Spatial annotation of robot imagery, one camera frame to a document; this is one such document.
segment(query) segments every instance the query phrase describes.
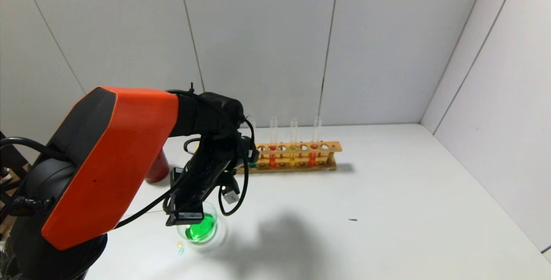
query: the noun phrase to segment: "clear glass test tube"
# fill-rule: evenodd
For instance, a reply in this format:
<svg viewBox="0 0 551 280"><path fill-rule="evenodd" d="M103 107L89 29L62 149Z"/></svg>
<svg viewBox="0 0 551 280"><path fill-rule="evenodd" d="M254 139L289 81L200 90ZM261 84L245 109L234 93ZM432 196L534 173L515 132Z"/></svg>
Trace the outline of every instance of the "clear glass test tube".
<svg viewBox="0 0 551 280"><path fill-rule="evenodd" d="M320 132L321 132L321 117L318 116L316 117L313 123L313 137L312 137L312 142L310 144L311 149L315 150L318 148ZM316 153L312 152L310 153L308 166L315 166L315 165L316 165Z"/></svg>
<svg viewBox="0 0 551 280"><path fill-rule="evenodd" d="M248 118L248 121L249 121L249 122L251 123L251 125L252 125L252 130L253 130L253 131L256 131L256 122L254 121L254 119L253 119L252 117L250 117L250 118ZM248 163L248 166L249 166L250 168L254 168L254 167L256 167L256 163Z"/></svg>
<svg viewBox="0 0 551 280"><path fill-rule="evenodd" d="M270 120L270 151L277 149L277 117L272 117ZM270 153L270 167L276 167L276 155Z"/></svg>
<svg viewBox="0 0 551 280"><path fill-rule="evenodd" d="M297 149L297 131L299 129L299 121L297 120L297 118L293 117L293 119L291 119L291 140L290 140L290 143L291 145L289 145L289 149L290 150L296 150ZM295 166L295 157L297 155L295 153L291 153L289 155L289 166Z"/></svg>

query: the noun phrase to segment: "green droplet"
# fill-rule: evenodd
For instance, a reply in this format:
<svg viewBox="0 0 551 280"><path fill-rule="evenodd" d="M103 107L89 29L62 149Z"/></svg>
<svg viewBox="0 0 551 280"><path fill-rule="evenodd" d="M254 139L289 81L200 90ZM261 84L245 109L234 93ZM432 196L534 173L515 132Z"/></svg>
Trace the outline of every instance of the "green droplet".
<svg viewBox="0 0 551 280"><path fill-rule="evenodd" d="M216 225L216 220L214 217L208 213L205 213L203 221L196 225L190 225L186 229L186 237L191 241L201 242L205 241L211 237L214 233L214 226Z"/></svg>

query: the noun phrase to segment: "test tube rack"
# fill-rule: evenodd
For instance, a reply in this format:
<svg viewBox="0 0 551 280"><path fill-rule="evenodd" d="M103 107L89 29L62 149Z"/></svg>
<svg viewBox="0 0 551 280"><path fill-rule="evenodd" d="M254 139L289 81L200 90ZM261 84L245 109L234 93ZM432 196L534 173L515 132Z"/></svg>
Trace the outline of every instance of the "test tube rack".
<svg viewBox="0 0 551 280"><path fill-rule="evenodd" d="M278 143L275 150L270 150L269 143L257 143L257 149L260 153L258 162L254 167L249 166L248 172L251 174L265 172L314 172L320 170L336 170L335 152L341 152L343 149L338 141L320 141L316 143L317 149L311 148L311 142L298 142L295 150L291 149L291 143ZM310 164L310 153L316 154L315 165ZM295 164L290 164L291 155L295 154ZM270 166L270 155L275 155L275 166ZM243 173L244 168L238 168L238 173Z"/></svg>

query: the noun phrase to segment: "orange liquid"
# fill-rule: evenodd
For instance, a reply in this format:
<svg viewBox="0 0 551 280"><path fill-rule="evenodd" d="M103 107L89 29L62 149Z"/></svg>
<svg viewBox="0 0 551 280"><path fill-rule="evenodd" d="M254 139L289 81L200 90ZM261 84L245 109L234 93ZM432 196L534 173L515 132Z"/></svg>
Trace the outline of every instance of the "orange liquid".
<svg viewBox="0 0 551 280"><path fill-rule="evenodd" d="M315 143L312 143L310 145L310 148L317 149L317 145ZM310 153L310 159L308 160L308 166L316 166L316 153L315 152Z"/></svg>
<svg viewBox="0 0 551 280"><path fill-rule="evenodd" d="M277 149L276 145L270 145L269 148L271 151L275 151ZM270 154L270 167L277 167L275 154Z"/></svg>

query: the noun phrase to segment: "cable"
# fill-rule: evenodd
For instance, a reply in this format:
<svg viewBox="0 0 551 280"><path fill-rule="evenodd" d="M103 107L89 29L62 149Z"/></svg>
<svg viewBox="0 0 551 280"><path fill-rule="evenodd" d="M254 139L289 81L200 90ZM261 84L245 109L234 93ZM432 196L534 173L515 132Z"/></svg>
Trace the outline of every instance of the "cable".
<svg viewBox="0 0 551 280"><path fill-rule="evenodd" d="M117 226L114 229L118 229L119 227L123 227L127 225L128 223L134 221L135 219L138 219L142 215L144 215L146 212L148 212L151 208L155 207L158 203L163 201L166 197L169 197L173 192L175 192L179 187L183 186L185 184L185 181L187 178L184 178L185 174L181 174L181 176L178 178L178 180L175 182L174 186L169 188L167 192L164 192L161 196L159 196L157 199L155 199L153 202L145 206L142 210L134 213L134 215L131 215L130 217L118 222Z"/></svg>
<svg viewBox="0 0 551 280"><path fill-rule="evenodd" d="M23 137L8 137L8 138L3 138L3 139L0 139L0 148L3 148L5 147L6 145L25 145L26 147L29 147L31 149L35 149L36 151L44 154L44 155L47 155L48 157L51 157L51 158L54 158L54 159L58 159L58 160L63 160L63 161L71 161L71 159L61 153L61 152L58 152L58 151L54 151L50 148L48 148L47 146L45 145L42 145L34 140L31 140L31 139L28 139L28 138L23 138Z"/></svg>
<svg viewBox="0 0 551 280"><path fill-rule="evenodd" d="M248 127L251 129L251 144L250 144L250 150L254 149L254 129L252 128L252 124L245 118L243 121L248 125Z"/></svg>
<svg viewBox="0 0 551 280"><path fill-rule="evenodd" d="M0 191L0 200L6 204L7 206L10 206L12 204L12 196L9 196L6 192Z"/></svg>
<svg viewBox="0 0 551 280"><path fill-rule="evenodd" d="M184 142L183 143L183 150L186 151L187 153L191 154L191 155L194 155L195 153L187 150L187 145L189 145L190 143L195 142L195 141L201 141L201 138L192 138L192 139L189 139L188 141Z"/></svg>
<svg viewBox="0 0 551 280"><path fill-rule="evenodd" d="M542 254L544 254L545 252L551 250L551 245L547 246L545 249L542 250Z"/></svg>
<svg viewBox="0 0 551 280"><path fill-rule="evenodd" d="M251 129L251 149L252 149L252 148L254 148L254 129L252 127L252 124L247 119L245 119L245 122L248 125L248 127ZM241 192L241 197L239 198L238 204L236 204L236 206L231 211L226 212L226 210L224 210L224 207L222 206L222 187L220 187L218 189L218 204L220 206L220 212L222 212L222 215L225 215L226 217L229 216L229 215L233 215L239 209L239 207L241 207L241 204L243 203L243 199L245 197L245 194L247 193L248 162L247 162L247 157L246 156L243 157L243 169L245 170L244 180L243 180L243 190Z"/></svg>
<svg viewBox="0 0 551 280"><path fill-rule="evenodd" d="M239 198L239 201L236 204L236 206L230 212L226 212L226 210L224 209L224 206L222 205L222 188L219 188L219 190L218 190L218 204L220 205L220 212L222 213L222 215L225 215L225 216L234 214L239 209L239 207L241 207L241 204L243 203L243 200L245 199L245 194L247 193L247 186L248 186L247 153L246 153L246 151L243 150L243 147L240 143L240 140L239 140L240 137L238 135L237 129L234 127L232 122L229 120L226 113L222 112L222 110L220 110L218 107L214 106L212 104L212 102L209 102L208 100L204 99L203 97L201 97L197 94L194 94L192 92L186 92L186 91L183 91L183 90L166 90L166 92L169 92L171 94L177 94L177 95L191 96L191 97L193 97L193 98L195 98L195 99L197 99L201 102L204 102L205 104L210 106L214 111L216 111L219 115L225 117L225 118L223 118L223 120L227 123L228 127L230 127L231 129L234 129L234 138L236 139L236 142L237 142L237 145L238 145L238 152L240 153L240 156L243 159L244 180L243 180L243 190L241 191L241 197ZM253 140L252 137L254 137L254 130L252 128L252 124L247 121L247 125L251 128L251 142L253 142L254 140Z"/></svg>
<svg viewBox="0 0 551 280"><path fill-rule="evenodd" d="M244 173L244 176L245 176L245 179L244 179L244 183L243 183L243 190L241 192L241 197L239 198L239 201L238 201L238 204L236 204L236 206L230 211L230 212L226 212L226 210L224 210L224 207L222 205L222 188L219 189L218 191L218 203L220 204L220 211L222 212L222 215L225 215L225 216L228 216L228 215L232 215L233 213L235 213L239 207L241 206L241 204L243 203L243 200L245 198L245 194L247 192L247 186L248 186L248 161L247 161L247 154L246 154L246 151L243 150L243 147L242 145L240 144L240 137L238 136L238 131L237 129L233 126L232 122L229 120L229 118L227 118L227 115L225 113L222 112L222 110L220 110L218 107L214 106L211 102L209 102L208 100L198 96L197 94L194 94L192 92L186 92L186 91L183 91L183 90L166 90L166 92L169 92L171 94L176 94L176 95L187 95L187 96L191 96L191 97L194 97L195 99L198 99L199 101L201 102L204 102L205 104L207 104L208 106L210 106L214 111L216 111L218 114L220 114L221 116L223 117L226 117L224 119L224 121L226 121L226 123L228 124L228 126L230 128L234 128L234 137L236 138L236 141L237 141L237 145L238 145L238 152L241 153L240 156L242 157L243 159L243 165L244 165L244 169L245 169L245 173ZM245 119L245 122L247 123L247 125L250 127L251 129L251 145L254 147L254 129L252 128L252 124ZM187 151L187 144L191 143L192 141L194 140L193 139L189 139L188 141L186 141L184 143L184 150ZM169 190L167 190L167 192L163 193L161 196L159 196L157 199L155 199L153 202L151 202L150 204L148 204L147 206L145 206L143 209L141 209L140 211L134 213L134 215L131 215L130 217L128 217L127 219L124 219L122 221L120 221L116 227L114 229L118 229L124 225L127 225L128 223L134 221L135 219L138 219L139 217L141 217L142 215L144 215L146 212L148 212L151 208L155 207L155 205L157 205L159 202L163 201L163 210L165 208L168 208L168 205L167 205L167 200L165 198L169 197L175 190L177 190L178 188L180 188L183 184L185 184L185 181L189 180L187 177L187 172L184 174L182 173L181 176L178 178L178 180L175 182L174 186L171 187Z"/></svg>

